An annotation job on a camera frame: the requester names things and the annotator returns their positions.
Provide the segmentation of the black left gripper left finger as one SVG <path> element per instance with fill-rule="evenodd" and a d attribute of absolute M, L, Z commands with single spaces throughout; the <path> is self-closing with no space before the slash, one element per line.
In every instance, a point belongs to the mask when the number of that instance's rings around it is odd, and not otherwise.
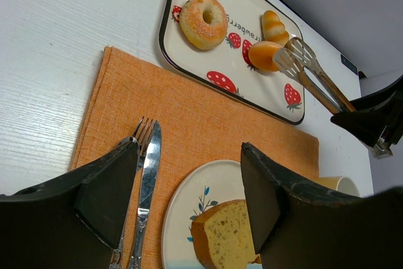
<path fill-rule="evenodd" d="M 129 140 L 68 173 L 1 195 L 1 267 L 108 268 L 138 153 Z"/>

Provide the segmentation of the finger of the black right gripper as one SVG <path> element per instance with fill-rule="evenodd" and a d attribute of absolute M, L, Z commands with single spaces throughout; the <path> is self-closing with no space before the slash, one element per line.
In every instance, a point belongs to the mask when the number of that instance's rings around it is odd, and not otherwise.
<path fill-rule="evenodd" d="M 359 112 L 372 112 L 381 109 L 395 99 L 402 99 L 402 76 L 379 91 L 351 100 L 351 104 Z"/>
<path fill-rule="evenodd" d="M 402 137 L 402 99 L 393 100 L 372 112 L 341 112 L 331 122 L 373 147 L 379 139 L 386 146 L 397 144 Z"/>

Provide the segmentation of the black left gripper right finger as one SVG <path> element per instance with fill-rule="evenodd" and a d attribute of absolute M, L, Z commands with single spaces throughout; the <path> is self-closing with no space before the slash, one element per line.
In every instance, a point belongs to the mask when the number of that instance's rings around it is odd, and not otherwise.
<path fill-rule="evenodd" d="M 361 198 L 241 148 L 254 249 L 264 268 L 401 268 L 402 188 Z"/>

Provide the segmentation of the sliced loaf cake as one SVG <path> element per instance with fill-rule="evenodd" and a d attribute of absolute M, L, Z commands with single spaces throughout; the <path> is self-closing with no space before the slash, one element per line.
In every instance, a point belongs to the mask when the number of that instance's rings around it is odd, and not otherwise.
<path fill-rule="evenodd" d="M 191 223 L 196 258 L 204 268 L 246 268 L 261 264 L 255 253 L 245 200 L 220 203 Z"/>

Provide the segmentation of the metal serving tongs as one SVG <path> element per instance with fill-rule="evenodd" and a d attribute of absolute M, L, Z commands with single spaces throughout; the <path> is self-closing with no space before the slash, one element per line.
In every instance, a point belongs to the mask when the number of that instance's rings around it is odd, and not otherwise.
<path fill-rule="evenodd" d="M 343 92 L 323 70 L 314 51 L 302 39 L 294 37 L 289 40 L 275 53 L 273 62 L 284 75 L 301 84 L 332 114 L 332 117 L 337 113 L 356 111 Z M 379 139 L 373 147 L 360 142 L 376 158 L 381 159 L 393 155 L 391 145 L 386 146 L 382 139 Z"/>

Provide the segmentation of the glossy orange bun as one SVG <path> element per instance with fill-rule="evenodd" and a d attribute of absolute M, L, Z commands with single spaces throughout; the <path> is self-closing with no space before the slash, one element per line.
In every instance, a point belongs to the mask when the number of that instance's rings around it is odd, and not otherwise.
<path fill-rule="evenodd" d="M 260 71 L 277 72 L 279 71 L 279 68 L 273 62 L 273 57 L 281 48 L 281 45 L 270 41 L 255 43 L 249 49 L 249 60 L 251 61 L 251 64 Z"/>

